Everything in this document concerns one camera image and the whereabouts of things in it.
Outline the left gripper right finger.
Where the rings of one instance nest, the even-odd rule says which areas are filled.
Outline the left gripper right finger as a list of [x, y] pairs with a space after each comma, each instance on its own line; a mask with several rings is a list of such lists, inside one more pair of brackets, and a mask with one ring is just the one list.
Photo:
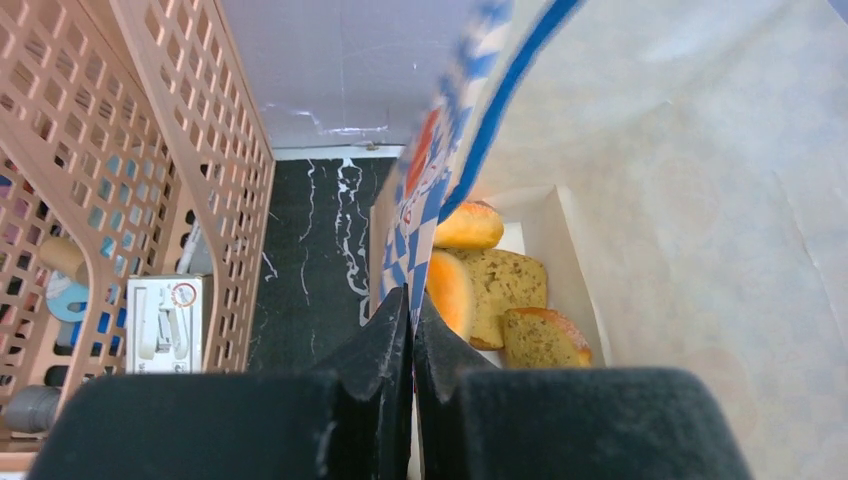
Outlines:
[[669, 368], [500, 369], [424, 301], [414, 367], [426, 479], [748, 479], [706, 385]]

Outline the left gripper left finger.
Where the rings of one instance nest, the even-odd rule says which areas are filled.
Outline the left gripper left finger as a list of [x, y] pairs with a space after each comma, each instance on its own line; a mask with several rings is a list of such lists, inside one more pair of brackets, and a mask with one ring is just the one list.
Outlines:
[[403, 479], [411, 438], [404, 288], [298, 373], [103, 377], [66, 404], [32, 479]]

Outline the orange fake donut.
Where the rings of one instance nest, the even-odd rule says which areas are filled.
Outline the orange fake donut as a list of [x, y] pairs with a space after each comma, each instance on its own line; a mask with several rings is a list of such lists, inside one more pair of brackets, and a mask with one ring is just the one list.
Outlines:
[[432, 252], [427, 272], [426, 291], [448, 328], [469, 342], [475, 319], [475, 295], [465, 264], [455, 255]]

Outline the blue checkered paper bag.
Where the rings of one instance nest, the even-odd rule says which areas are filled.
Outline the blue checkered paper bag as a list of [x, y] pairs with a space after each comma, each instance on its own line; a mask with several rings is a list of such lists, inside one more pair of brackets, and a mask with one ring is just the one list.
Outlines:
[[[451, 193], [500, 210], [598, 366], [675, 366], [759, 479], [847, 475], [847, 22], [828, 1], [433, 2], [461, 30], [371, 212], [370, 301]], [[517, 64], [531, 34], [529, 65]]]

